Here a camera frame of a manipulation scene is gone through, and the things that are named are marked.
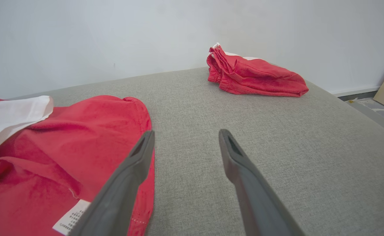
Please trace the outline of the white wall baseboard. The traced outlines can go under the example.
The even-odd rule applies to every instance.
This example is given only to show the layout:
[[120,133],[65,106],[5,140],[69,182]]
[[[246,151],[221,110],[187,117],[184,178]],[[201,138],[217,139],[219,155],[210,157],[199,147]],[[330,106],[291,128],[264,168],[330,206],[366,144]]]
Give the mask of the white wall baseboard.
[[370,87],[359,87],[359,88],[354,88],[354,89],[334,91],[334,92],[330,92],[330,93],[336,97],[343,97],[343,96],[350,96],[350,95],[355,95],[355,94],[374,92],[374,91],[378,91],[379,89],[380,89],[380,86],[370,86]]

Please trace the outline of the red shorts white stripe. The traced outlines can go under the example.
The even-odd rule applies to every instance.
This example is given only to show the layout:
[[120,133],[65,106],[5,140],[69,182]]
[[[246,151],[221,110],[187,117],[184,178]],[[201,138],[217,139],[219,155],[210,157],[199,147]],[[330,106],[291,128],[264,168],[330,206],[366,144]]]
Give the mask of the red shorts white stripe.
[[225,52],[218,43],[209,49],[206,61],[208,81],[228,93],[301,97],[309,91],[299,74],[260,58]]

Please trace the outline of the red jersey white sleeves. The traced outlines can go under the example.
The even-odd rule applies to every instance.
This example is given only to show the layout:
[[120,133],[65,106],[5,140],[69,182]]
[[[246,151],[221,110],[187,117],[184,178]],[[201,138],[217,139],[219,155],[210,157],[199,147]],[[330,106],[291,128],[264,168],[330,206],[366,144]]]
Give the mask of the red jersey white sleeves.
[[92,97],[0,145],[0,236],[68,236],[142,134],[152,129],[133,97]]

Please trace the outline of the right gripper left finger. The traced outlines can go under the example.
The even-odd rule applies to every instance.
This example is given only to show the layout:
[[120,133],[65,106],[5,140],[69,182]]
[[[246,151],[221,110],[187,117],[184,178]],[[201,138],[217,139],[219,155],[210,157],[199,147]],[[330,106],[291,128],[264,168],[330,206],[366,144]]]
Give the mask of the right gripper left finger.
[[139,186],[147,179],[155,133],[147,130],[81,215],[69,236],[127,236]]

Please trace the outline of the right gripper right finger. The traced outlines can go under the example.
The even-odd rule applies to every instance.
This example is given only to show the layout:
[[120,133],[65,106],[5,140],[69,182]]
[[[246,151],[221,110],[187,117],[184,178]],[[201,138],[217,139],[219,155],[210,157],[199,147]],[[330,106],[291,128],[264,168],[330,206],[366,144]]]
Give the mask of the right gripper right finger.
[[219,131],[225,175],[236,189],[246,236],[306,236],[231,132]]

